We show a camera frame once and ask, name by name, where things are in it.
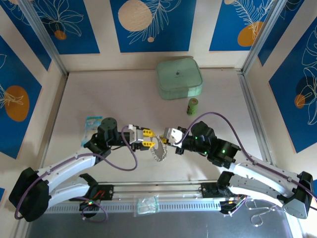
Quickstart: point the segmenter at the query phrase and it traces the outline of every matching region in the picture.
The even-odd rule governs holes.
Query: gray floor
[[[109,220],[92,224],[79,214],[46,214],[34,221],[29,238],[291,238],[284,213],[262,216],[264,224],[254,227],[250,218],[258,211],[244,205],[232,218],[220,212],[161,212],[133,217],[132,213],[111,213]]]

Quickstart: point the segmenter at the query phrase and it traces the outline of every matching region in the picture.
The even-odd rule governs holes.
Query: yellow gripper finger
[[[142,141],[142,145],[145,146],[145,147],[152,148],[155,145],[155,142]]]
[[[160,140],[161,140],[162,143],[164,143],[164,144],[167,143],[167,139],[164,138],[163,136],[160,136],[159,138],[160,138]]]
[[[144,137],[154,137],[155,134],[154,134],[154,132],[151,131],[151,130],[144,129],[144,130],[143,130],[143,136],[144,136]]]

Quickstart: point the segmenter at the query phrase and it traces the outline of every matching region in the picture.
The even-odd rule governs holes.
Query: mint green box
[[[158,91],[165,100],[200,95],[203,78],[193,59],[164,61],[157,65]]]

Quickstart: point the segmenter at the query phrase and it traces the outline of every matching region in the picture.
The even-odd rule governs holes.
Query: white leaf illustration
[[[235,0],[233,5],[236,7],[238,16],[245,21],[247,26],[254,23],[254,15],[256,14],[256,8],[253,4],[253,0]]]
[[[257,10],[258,15],[257,15],[256,21],[262,20],[262,18],[268,14],[268,12],[270,11],[270,9],[273,6],[273,3],[274,3],[274,0],[267,0],[266,3],[264,3],[264,0],[262,0],[261,4]]]
[[[285,20],[286,12],[288,11],[296,11],[302,0],[297,0],[297,1],[290,1],[288,0],[284,6],[284,9],[282,10],[281,14],[279,15],[283,20]]]
[[[2,66],[4,65],[5,59],[6,59],[6,55],[0,54],[0,68],[2,68]]]
[[[169,24],[167,13],[176,9],[181,3],[181,0],[177,0],[177,3],[172,6],[171,2],[174,1],[175,0],[147,0],[147,2],[144,2],[151,11],[152,22],[142,31],[130,32],[128,38],[132,38],[132,40],[129,44],[131,45],[140,39],[145,41],[149,37],[155,38],[160,31],[163,31],[164,25]]]
[[[9,0],[1,1],[11,10],[15,18],[29,25],[18,5],[11,3]],[[75,23],[81,22],[84,19],[84,15],[68,10],[68,0],[33,0],[30,1],[30,3],[33,5],[38,16],[42,19],[42,23],[49,25],[53,33],[57,30],[61,30],[76,34],[77,36],[82,35],[80,28],[75,25]]]
[[[308,106],[308,125],[314,125],[317,123],[317,101],[313,99],[312,103]]]

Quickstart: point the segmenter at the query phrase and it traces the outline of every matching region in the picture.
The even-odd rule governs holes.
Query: metal strip
[[[250,86],[249,86],[248,81],[246,79],[246,75],[243,76],[240,74],[240,75],[238,75],[238,77],[240,80],[240,84],[241,84],[244,98],[245,98],[246,103],[247,103],[249,115],[251,118],[251,122],[253,125],[253,129],[255,131],[255,134],[256,134],[256,138],[257,138],[259,147],[260,147],[262,158],[265,159],[267,162],[270,162],[272,165],[275,165],[275,162],[273,160],[273,156],[271,153],[271,148],[269,146],[265,132],[263,130],[263,126],[262,126],[261,120],[259,118],[259,112],[258,112],[257,107],[255,105],[254,97],[250,91]]]
[[[18,220],[15,222],[15,228],[12,229],[12,233],[10,238],[25,238],[27,237],[27,232],[30,228],[29,222],[27,222],[25,219]]]
[[[287,3],[287,0],[274,0],[274,5],[271,8],[270,12],[268,13],[268,16],[266,17],[264,21],[264,24],[262,28],[260,29],[260,32],[258,33],[258,36],[256,37],[249,51],[247,59],[242,66],[243,75],[246,75],[248,73],[254,60],[258,57],[258,54],[263,44],[265,43],[268,35],[270,34],[274,24],[276,23],[286,3]]]
[[[189,212],[189,211],[220,211],[219,201],[171,201],[158,202],[160,212]],[[133,202],[102,202],[101,206],[108,213],[124,213],[134,212],[135,204]],[[87,211],[85,213],[100,213],[99,211]],[[65,214],[65,213],[81,213],[79,211],[79,203],[59,203],[50,209],[45,214]]]
[[[112,184],[119,186],[177,186],[177,185],[200,185],[203,182],[217,182],[217,180],[195,180],[195,181],[147,181],[147,182],[98,182],[99,184]]]
[[[64,95],[64,91],[65,91],[65,88],[66,88],[66,83],[67,83],[67,78],[62,78],[60,80],[60,84],[59,84],[59,86],[57,88],[56,97],[54,99],[54,102],[53,102],[53,105],[52,105],[52,109],[51,109],[51,113],[50,113],[50,116],[49,116],[49,119],[48,119],[48,123],[46,125],[47,128],[46,128],[46,130],[44,132],[44,135],[46,136],[46,138],[43,137],[42,144],[41,144],[41,147],[40,147],[40,148],[43,148],[43,149],[41,150],[41,152],[39,152],[39,154],[42,155],[41,161],[40,161],[40,164],[39,164],[39,168],[43,168],[43,166],[44,166],[44,161],[45,161],[48,149],[49,149],[49,144],[50,144],[51,137],[52,137],[52,134],[53,134],[53,129],[54,129],[55,122],[56,122],[56,119],[57,119],[59,107],[60,107],[60,104],[61,104],[61,101],[62,101],[62,98],[63,98],[63,95]]]
[[[300,219],[293,217],[288,213],[285,213],[285,215],[293,237],[307,237],[306,232],[303,231],[303,228],[301,226]]]
[[[115,192],[130,192],[130,191],[198,191],[198,188],[201,186],[200,183],[198,184],[155,184],[155,185],[128,185],[128,186],[118,186],[114,185]]]
[[[35,34],[37,35],[37,37],[41,41],[41,43],[44,46],[47,53],[49,54],[51,59],[55,61],[60,72],[64,76],[67,76],[68,73],[67,73],[66,67],[65,67],[64,63],[62,62],[62,60],[59,56],[59,53],[58,53],[51,37],[49,36],[48,32],[46,31],[44,25],[41,22],[41,19],[37,15],[31,2],[29,0],[17,0],[17,1],[18,1],[19,7],[20,7],[22,13],[24,14],[25,18],[30,23],[33,31],[35,32]]]

